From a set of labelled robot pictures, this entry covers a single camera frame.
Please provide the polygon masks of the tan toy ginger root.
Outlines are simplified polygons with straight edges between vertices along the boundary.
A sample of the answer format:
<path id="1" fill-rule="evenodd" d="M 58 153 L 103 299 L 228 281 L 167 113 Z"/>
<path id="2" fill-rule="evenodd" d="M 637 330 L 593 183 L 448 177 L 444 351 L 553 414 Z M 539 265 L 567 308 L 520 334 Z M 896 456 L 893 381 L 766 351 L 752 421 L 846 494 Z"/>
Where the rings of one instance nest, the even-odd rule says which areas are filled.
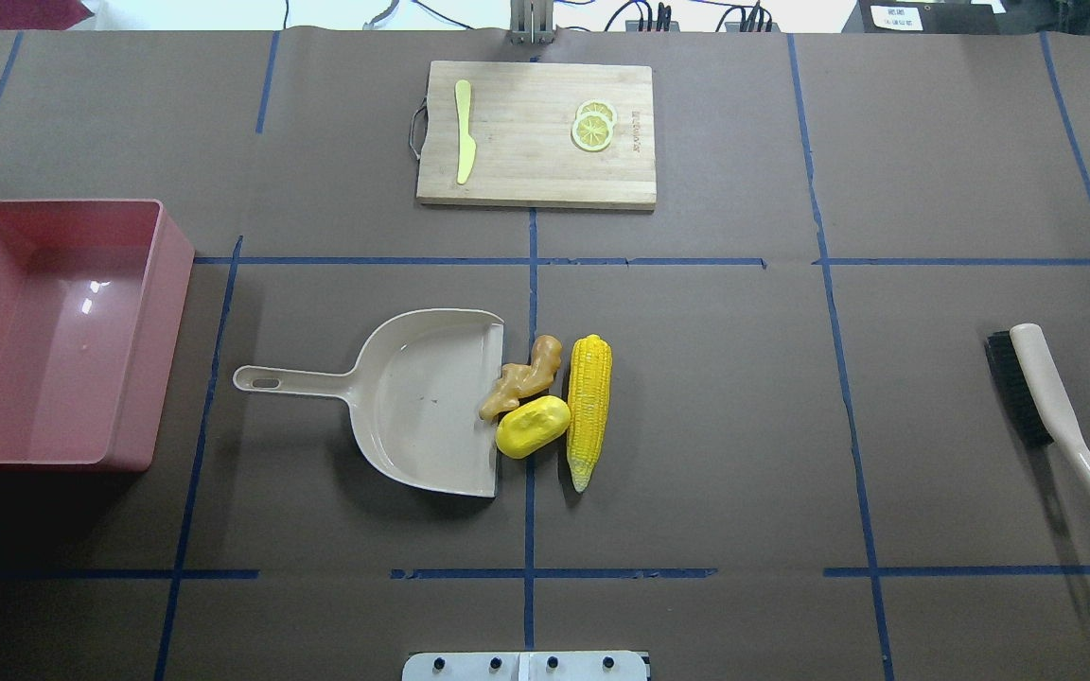
<path id="1" fill-rule="evenodd" d="M 558 337 L 542 335 L 531 349 L 526 365 L 506 363 L 501 375 L 479 408 L 482 421 L 496 421 L 499 414 L 511 412 L 529 397 L 544 393 L 554 384 L 561 367 L 562 343 Z"/>

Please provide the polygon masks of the aluminium frame post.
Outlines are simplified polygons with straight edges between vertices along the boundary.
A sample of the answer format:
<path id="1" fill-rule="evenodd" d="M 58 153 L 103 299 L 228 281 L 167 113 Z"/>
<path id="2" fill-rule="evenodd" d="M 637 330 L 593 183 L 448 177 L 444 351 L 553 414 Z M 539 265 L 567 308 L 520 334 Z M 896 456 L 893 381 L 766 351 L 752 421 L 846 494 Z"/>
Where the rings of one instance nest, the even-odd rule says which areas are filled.
<path id="1" fill-rule="evenodd" d="M 556 39 L 553 0 L 511 0 L 509 40 L 512 44 L 550 44 Z"/>

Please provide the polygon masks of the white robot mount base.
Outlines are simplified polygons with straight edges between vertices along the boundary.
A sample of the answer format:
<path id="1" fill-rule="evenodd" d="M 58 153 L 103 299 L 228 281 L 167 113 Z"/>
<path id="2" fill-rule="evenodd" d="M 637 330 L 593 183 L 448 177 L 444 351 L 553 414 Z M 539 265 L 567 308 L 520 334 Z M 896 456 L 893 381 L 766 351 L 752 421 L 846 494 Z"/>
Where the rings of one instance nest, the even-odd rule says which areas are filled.
<path id="1" fill-rule="evenodd" d="M 635 650 L 429 652 L 408 656 L 402 680 L 650 680 Z"/>

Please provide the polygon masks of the red cloth chair back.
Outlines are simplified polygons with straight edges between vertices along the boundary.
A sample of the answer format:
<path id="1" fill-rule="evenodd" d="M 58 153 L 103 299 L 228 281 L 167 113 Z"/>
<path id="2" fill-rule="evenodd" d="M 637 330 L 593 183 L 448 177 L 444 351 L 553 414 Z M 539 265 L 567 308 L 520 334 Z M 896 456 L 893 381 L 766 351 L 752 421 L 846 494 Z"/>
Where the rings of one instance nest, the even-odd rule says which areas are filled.
<path id="1" fill-rule="evenodd" d="M 90 17 L 82 1 L 0 1 L 0 31 L 66 31 Z"/>

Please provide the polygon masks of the pink plastic bin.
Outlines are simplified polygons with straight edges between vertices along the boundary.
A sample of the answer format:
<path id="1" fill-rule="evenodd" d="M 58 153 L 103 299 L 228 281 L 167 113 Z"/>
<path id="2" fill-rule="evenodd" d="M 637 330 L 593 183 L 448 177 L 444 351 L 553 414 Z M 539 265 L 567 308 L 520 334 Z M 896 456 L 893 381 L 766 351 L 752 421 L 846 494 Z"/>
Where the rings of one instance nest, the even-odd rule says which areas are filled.
<path id="1" fill-rule="evenodd" d="M 194 254 L 159 200 L 0 200 L 0 470 L 149 469 Z"/>

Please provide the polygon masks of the beige brush black bristles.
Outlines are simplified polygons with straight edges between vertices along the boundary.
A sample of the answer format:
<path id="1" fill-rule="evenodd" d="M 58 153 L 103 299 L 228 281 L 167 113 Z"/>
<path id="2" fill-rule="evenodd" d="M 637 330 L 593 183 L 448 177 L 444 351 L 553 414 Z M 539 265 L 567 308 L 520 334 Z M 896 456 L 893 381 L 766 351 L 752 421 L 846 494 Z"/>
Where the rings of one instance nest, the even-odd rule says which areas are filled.
<path id="1" fill-rule="evenodd" d="M 1037 323 L 1019 323 L 988 335 L 983 353 L 1018 439 L 1033 449 L 1055 445 L 1090 498 L 1090 448 L 1046 332 Z"/>

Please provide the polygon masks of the yellow plastic knife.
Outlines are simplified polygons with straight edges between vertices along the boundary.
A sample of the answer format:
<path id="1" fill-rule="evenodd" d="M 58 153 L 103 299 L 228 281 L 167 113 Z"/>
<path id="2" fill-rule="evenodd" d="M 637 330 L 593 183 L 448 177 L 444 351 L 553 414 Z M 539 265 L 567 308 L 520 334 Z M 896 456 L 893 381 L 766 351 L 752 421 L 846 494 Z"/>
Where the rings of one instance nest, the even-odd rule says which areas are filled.
<path id="1" fill-rule="evenodd" d="M 472 83 L 468 80 L 455 82 L 455 107 L 457 107 L 457 183 L 467 185 L 473 165 L 476 163 L 477 143 L 472 137 L 470 119 L 472 111 Z"/>

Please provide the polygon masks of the upper lemon slice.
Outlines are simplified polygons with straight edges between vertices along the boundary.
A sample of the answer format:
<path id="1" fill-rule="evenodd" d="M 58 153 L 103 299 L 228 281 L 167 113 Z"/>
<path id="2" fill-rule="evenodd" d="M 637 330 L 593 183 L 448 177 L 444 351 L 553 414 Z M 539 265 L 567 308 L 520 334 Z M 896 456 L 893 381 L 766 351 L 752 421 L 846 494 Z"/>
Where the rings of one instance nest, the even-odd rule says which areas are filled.
<path id="1" fill-rule="evenodd" d="M 617 125 L 618 113 L 614 105 L 602 99 L 588 99 L 576 108 L 576 119 L 583 119 L 584 115 L 598 114 L 608 120 L 611 126 Z"/>

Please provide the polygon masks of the beige plastic dustpan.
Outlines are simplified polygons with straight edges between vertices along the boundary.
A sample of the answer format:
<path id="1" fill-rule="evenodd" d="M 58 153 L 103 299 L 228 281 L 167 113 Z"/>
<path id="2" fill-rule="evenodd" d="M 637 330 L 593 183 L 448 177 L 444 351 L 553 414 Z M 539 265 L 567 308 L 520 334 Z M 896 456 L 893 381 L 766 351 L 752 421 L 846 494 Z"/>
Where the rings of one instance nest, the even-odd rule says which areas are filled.
<path id="1" fill-rule="evenodd" d="M 502 364 L 502 318 L 429 307 L 382 323 L 344 374 L 238 367 L 239 391 L 346 402 L 360 453 L 382 475 L 429 492 L 494 498 L 496 426 L 480 406 Z"/>

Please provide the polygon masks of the yellow toy potato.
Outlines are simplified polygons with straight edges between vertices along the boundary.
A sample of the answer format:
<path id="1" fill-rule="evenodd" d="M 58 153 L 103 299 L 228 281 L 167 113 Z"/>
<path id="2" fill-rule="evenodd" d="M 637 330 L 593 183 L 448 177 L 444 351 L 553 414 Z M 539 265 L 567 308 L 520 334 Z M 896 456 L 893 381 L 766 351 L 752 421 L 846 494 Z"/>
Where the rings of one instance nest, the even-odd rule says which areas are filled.
<path id="1" fill-rule="evenodd" d="M 496 448 L 505 457 L 523 460 L 556 440 L 570 423 L 571 410 L 564 398 L 542 396 L 502 416 L 496 430 Z"/>

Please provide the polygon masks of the black box white label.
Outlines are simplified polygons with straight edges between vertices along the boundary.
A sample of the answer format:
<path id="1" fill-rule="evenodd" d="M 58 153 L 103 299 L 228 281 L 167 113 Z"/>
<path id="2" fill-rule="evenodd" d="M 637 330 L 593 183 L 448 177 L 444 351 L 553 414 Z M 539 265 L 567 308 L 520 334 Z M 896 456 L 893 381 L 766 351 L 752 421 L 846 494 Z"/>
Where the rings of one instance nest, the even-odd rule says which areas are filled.
<path id="1" fill-rule="evenodd" d="M 843 34 L 998 35 L 994 8 L 969 1 L 856 1 Z"/>

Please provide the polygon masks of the yellow toy corn cob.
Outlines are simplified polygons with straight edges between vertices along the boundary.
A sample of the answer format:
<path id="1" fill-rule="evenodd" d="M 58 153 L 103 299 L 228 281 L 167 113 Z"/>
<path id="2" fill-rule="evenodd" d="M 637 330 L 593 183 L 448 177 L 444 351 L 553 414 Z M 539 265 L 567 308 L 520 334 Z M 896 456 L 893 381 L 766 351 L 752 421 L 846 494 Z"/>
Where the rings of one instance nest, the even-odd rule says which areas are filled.
<path id="1" fill-rule="evenodd" d="M 613 354 L 598 335 L 588 335 L 571 349 L 567 401 L 571 410 L 566 461 L 576 492 L 588 491 L 602 453 L 610 404 Z"/>

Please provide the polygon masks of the wooden cutting board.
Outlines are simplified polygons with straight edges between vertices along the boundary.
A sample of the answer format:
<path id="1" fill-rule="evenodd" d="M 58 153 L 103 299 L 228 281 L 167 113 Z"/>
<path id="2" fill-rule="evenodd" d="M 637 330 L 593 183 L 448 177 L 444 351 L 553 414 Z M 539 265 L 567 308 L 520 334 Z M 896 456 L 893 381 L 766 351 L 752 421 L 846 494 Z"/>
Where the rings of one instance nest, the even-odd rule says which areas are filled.
<path id="1" fill-rule="evenodd" d="M 472 83 L 470 130 L 477 143 L 467 185 L 457 183 L 458 80 Z M 618 113 L 611 143 L 600 153 L 571 141 L 576 108 L 588 99 Z M 433 61 L 424 104 L 416 183 L 424 205 L 645 212 L 657 206 L 649 66 Z"/>

